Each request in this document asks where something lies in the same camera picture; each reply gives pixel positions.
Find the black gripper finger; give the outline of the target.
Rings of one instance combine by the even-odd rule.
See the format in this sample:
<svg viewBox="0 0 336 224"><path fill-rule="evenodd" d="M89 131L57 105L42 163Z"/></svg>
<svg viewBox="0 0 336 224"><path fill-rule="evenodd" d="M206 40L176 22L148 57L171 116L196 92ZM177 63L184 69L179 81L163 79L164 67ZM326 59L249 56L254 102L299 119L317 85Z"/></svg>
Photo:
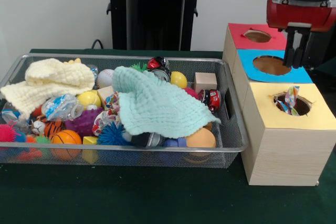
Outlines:
<svg viewBox="0 0 336 224"><path fill-rule="evenodd" d="M287 28L287 43L284 55L284 65L286 67L295 67L295 52L296 50L293 47L296 28Z"/></svg>
<svg viewBox="0 0 336 224"><path fill-rule="evenodd" d="M301 34L299 46L295 51L295 68L302 67L306 57L306 48L310 36L310 29L299 29L298 33Z"/></svg>

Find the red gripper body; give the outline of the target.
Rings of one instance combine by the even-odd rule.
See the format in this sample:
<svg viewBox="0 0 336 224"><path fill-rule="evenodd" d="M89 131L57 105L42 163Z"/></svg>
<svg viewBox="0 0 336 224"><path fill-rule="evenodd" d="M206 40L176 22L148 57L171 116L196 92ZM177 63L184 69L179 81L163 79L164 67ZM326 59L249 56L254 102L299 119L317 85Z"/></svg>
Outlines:
<svg viewBox="0 0 336 224"><path fill-rule="evenodd" d="M272 28L303 27L313 32L325 32L335 22L335 0L267 0L266 14L267 24Z"/></svg>

